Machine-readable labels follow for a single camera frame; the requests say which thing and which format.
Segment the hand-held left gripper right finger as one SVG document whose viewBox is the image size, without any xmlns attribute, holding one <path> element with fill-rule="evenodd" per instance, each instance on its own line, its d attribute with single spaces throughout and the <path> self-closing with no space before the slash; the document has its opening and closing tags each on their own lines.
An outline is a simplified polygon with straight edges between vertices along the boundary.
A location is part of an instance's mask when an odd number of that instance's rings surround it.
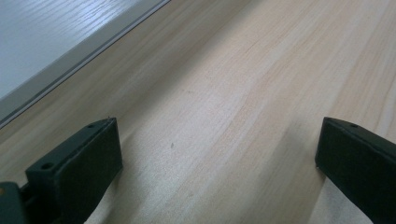
<svg viewBox="0 0 396 224">
<path fill-rule="evenodd" d="M 374 224 L 396 224 L 396 144 L 326 117 L 315 163 Z"/>
</svg>

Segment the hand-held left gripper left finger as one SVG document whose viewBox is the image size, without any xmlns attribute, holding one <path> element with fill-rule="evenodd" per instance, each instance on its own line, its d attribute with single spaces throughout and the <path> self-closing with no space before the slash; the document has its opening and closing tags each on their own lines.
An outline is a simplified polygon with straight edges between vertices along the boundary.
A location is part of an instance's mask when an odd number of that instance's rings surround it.
<svg viewBox="0 0 396 224">
<path fill-rule="evenodd" d="M 83 127 L 25 171 L 30 219 L 34 224 L 83 224 L 121 169 L 117 120 Z"/>
</svg>

